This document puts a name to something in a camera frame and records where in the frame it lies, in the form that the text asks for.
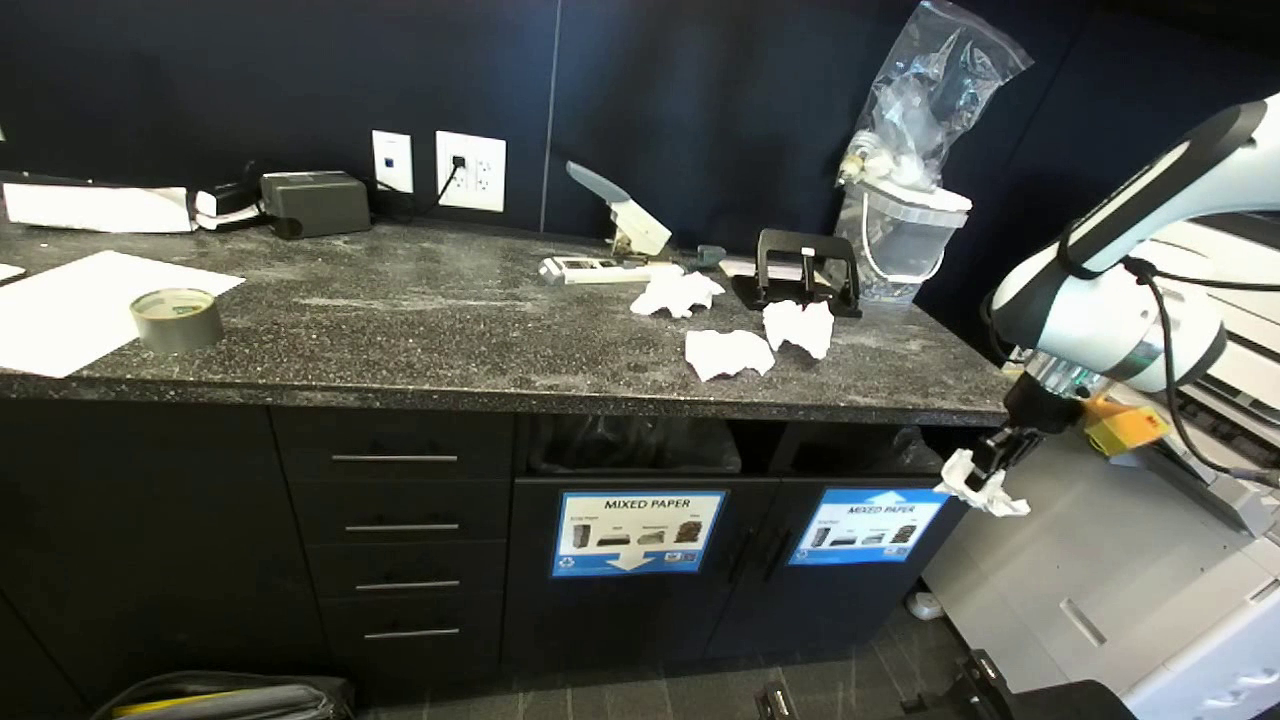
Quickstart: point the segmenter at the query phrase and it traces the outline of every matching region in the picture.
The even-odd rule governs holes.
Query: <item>floor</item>
[[[921,622],[899,613],[868,649],[841,660],[507,689],[424,709],[370,709],[363,720],[757,720],[757,694],[772,679],[786,682],[799,720],[891,720],[904,698],[944,693],[959,657],[964,643],[948,619]]]

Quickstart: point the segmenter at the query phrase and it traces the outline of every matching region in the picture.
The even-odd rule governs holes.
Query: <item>bin label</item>
[[[723,490],[562,490],[551,577],[689,577],[703,566]]]
[[[930,488],[826,488],[792,566],[904,562],[944,504]]]

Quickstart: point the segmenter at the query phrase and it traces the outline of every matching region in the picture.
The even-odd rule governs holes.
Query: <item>cabinet drawer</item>
[[[496,668],[500,594],[322,604],[328,649],[366,689],[441,689]]]
[[[496,538],[507,482],[292,482],[306,545]]]
[[[319,600],[477,600],[500,594],[504,545],[311,547]]]
[[[285,467],[315,481],[488,481],[510,471],[507,417],[277,413]]]

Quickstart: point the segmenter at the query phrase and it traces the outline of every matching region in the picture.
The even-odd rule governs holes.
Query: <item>electrical outlet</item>
[[[507,140],[434,131],[434,194],[444,208],[504,210]]]
[[[381,191],[410,194],[410,134],[407,131],[370,131],[370,183]]]

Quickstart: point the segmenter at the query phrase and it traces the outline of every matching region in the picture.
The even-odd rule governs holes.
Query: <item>countertop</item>
[[[223,340],[197,355],[128,345],[72,381],[2,377],[0,398],[173,398],[444,413],[696,413],[735,418],[995,422],[1008,381],[912,303],[841,314],[831,355],[797,349],[768,377],[701,382],[689,328],[757,328],[732,293],[690,318],[640,318],[630,286],[537,274],[537,234],[370,227],[337,240],[84,234],[0,227],[0,260],[26,270],[115,248],[237,270]]]

